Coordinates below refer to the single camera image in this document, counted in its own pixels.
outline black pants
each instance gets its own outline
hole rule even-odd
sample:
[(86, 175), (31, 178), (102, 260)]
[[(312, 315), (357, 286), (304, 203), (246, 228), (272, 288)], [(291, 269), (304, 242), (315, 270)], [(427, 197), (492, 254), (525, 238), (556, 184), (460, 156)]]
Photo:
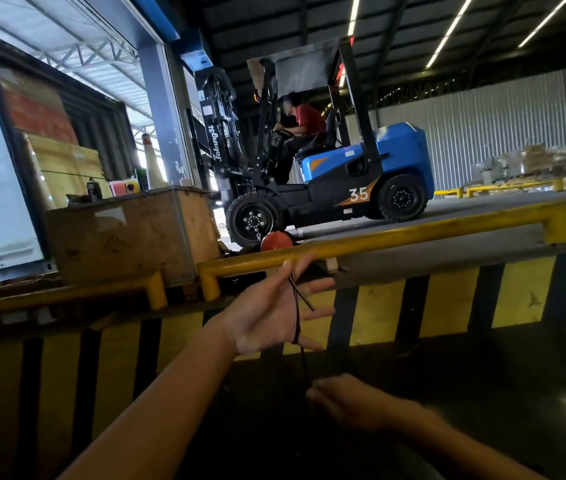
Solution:
[(289, 172), (292, 169), (292, 163), (294, 162), (294, 157), (296, 152), (303, 148), (306, 144), (310, 143), (314, 139), (314, 135), (311, 136), (296, 136), (294, 138), (288, 139), (283, 144), (283, 149), (281, 150), (281, 155), (276, 163), (276, 168), (274, 169), (274, 179), (278, 185), (287, 184), (289, 181)]

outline black and yellow striped curb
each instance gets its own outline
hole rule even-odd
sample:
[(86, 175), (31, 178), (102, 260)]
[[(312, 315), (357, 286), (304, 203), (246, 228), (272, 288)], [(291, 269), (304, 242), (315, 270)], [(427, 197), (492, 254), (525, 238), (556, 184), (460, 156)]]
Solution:
[[(566, 321), (566, 253), (312, 296), (328, 349)], [(0, 477), (49, 479), (98, 436), (219, 310), (0, 344)], [(286, 344), (263, 354), (293, 354)], [(258, 355), (239, 359), (254, 359)]]

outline person in red shirt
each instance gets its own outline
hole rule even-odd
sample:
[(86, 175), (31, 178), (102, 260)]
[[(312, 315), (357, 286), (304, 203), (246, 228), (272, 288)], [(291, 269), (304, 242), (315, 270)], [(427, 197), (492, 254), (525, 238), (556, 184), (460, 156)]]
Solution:
[(283, 111), (287, 116), (295, 116), (298, 126), (286, 128), (277, 123), (274, 127), (275, 130), (285, 130), (295, 136), (284, 143), (280, 160), (276, 164), (274, 178), (279, 185), (287, 184), (296, 152), (310, 143), (316, 134), (325, 131), (325, 119), (321, 113), (309, 104), (301, 103), (301, 98), (296, 93), (283, 98)]

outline forklift roof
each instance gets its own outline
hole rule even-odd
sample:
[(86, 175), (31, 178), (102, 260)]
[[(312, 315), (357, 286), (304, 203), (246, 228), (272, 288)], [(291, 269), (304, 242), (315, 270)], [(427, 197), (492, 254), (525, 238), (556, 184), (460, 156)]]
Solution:
[(260, 95), (263, 90), (265, 70), (260, 63), (263, 58), (270, 59), (276, 66), (279, 97), (292, 92), (300, 93), (328, 86), (334, 76), (331, 71), (339, 43), (342, 41), (347, 42), (348, 39), (335, 38), (250, 59), (247, 61), (247, 67), (258, 94)]

